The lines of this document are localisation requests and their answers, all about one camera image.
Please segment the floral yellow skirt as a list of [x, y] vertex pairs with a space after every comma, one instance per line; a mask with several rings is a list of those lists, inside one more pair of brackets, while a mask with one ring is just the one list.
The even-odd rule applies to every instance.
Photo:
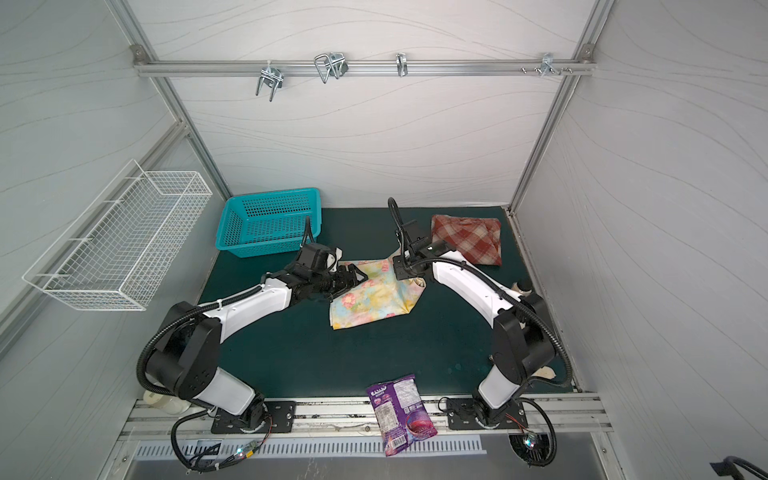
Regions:
[[398, 280], [392, 258], [365, 260], [355, 266], [368, 276], [330, 304], [333, 330], [343, 330], [409, 314], [426, 289], [422, 278]]

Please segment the red plaid skirt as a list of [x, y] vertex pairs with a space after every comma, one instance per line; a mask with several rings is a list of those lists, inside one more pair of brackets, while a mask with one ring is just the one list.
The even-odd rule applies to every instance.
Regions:
[[474, 265], [502, 265], [501, 232], [501, 222], [495, 218], [431, 218], [432, 241], [444, 241]]

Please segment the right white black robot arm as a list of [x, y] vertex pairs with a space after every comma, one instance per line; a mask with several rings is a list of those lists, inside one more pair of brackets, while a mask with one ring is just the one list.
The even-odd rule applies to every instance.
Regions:
[[492, 330], [493, 366], [477, 388], [484, 406], [500, 409], [532, 383], [572, 384], [573, 367], [563, 343], [524, 295], [497, 282], [446, 243], [422, 235], [414, 221], [405, 222], [397, 214], [393, 219], [399, 245], [393, 257], [396, 278], [436, 281], [472, 306]]

